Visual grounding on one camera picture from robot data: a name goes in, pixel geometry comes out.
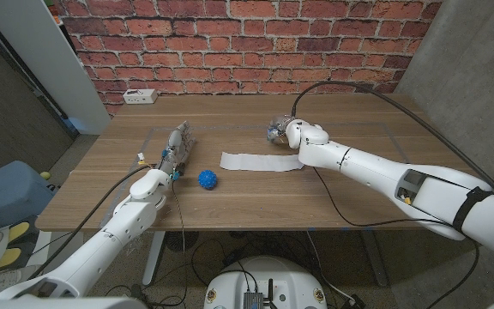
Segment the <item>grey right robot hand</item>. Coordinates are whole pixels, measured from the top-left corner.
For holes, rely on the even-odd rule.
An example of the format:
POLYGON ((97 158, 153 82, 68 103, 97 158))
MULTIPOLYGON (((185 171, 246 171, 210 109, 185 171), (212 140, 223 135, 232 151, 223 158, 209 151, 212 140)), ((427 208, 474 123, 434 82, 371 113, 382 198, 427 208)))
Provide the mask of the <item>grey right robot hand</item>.
POLYGON ((299 148, 301 142, 299 124, 290 115, 279 115, 272 118, 268 126, 268 140, 271 143, 288 142, 290 148, 299 148))

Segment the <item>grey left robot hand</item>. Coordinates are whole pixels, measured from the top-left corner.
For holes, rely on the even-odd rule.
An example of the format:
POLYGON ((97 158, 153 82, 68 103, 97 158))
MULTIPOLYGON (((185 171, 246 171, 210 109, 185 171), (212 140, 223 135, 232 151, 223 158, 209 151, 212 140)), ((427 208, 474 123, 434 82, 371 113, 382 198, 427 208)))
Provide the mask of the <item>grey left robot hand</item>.
POLYGON ((196 139, 190 132, 190 123, 184 121, 171 131, 166 147, 162 151, 159 169, 167 173, 172 179, 183 176, 195 143, 196 139))

